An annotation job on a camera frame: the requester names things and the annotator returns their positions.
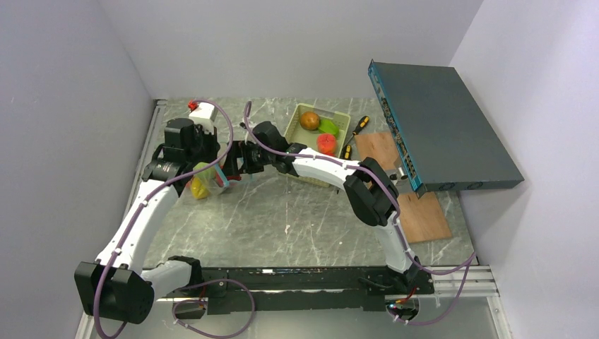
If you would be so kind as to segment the clear zip top bag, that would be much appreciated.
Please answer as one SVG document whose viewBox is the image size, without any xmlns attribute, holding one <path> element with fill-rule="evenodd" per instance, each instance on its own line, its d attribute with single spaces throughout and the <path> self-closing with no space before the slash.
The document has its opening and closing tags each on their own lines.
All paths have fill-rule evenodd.
<svg viewBox="0 0 599 339">
<path fill-rule="evenodd" d="M 232 188 L 234 185 L 242 181 L 240 175 L 226 175 L 224 172 L 225 161 L 226 161 L 226 143 L 219 143 L 220 149 L 217 153 L 218 156 L 223 156 L 218 164 L 208 168 L 207 170 L 195 174 L 190 182 L 186 185 L 191 195 L 196 200 L 208 198 L 209 196 L 216 196 L 223 193 L 226 189 Z"/>
</svg>

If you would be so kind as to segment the yellow green starfruit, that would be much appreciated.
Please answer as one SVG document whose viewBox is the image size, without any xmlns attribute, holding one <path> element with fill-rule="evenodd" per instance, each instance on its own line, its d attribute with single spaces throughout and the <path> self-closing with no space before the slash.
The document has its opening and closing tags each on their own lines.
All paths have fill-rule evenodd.
<svg viewBox="0 0 599 339">
<path fill-rule="evenodd" d="M 210 196 L 210 191 L 203 185 L 200 179 L 192 178 L 189 182 L 191 195 L 196 200 L 205 199 Z"/>
</svg>

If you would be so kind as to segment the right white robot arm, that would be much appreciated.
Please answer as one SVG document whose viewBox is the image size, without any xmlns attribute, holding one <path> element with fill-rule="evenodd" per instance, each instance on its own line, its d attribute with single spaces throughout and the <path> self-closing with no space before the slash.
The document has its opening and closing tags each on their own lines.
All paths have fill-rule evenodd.
<svg viewBox="0 0 599 339">
<path fill-rule="evenodd" d="M 281 174 L 316 179 L 345 192 L 355 216 L 374 228 L 392 271 L 389 283 L 406 293 L 417 282 L 416 255 L 408 246 L 401 227 L 398 191 L 379 163 L 341 160 L 301 144 L 289 143 L 269 121 L 257 124 L 245 140 L 234 140 L 225 156 L 227 177 L 261 172 L 266 166 Z"/>
</svg>

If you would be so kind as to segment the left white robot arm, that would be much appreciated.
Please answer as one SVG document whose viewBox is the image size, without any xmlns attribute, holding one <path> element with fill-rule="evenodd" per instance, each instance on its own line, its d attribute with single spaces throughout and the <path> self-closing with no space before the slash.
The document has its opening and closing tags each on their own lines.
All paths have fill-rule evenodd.
<svg viewBox="0 0 599 339">
<path fill-rule="evenodd" d="M 190 172 L 196 165 L 215 163 L 222 149 L 214 126 L 189 118 L 168 121 L 164 137 L 143 171 L 134 205 L 117 233 L 93 262 L 80 262 L 74 273 L 84 312 L 95 320 L 140 324 L 155 300 L 175 290 L 192 297 L 203 287 L 198 259 L 172 256 L 143 271 L 149 246 L 190 180 Z"/>
</svg>

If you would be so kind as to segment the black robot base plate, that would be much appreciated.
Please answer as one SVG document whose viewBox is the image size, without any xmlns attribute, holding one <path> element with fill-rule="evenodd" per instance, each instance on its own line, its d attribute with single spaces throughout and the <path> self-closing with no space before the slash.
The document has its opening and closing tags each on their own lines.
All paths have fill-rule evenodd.
<svg viewBox="0 0 599 339">
<path fill-rule="evenodd" d="M 385 311 L 404 297 L 433 295 L 430 274 L 404 275 L 386 266 L 204 268 L 207 287 L 175 290 L 174 298 L 202 298 L 210 315 L 238 311 L 361 309 Z"/>
</svg>

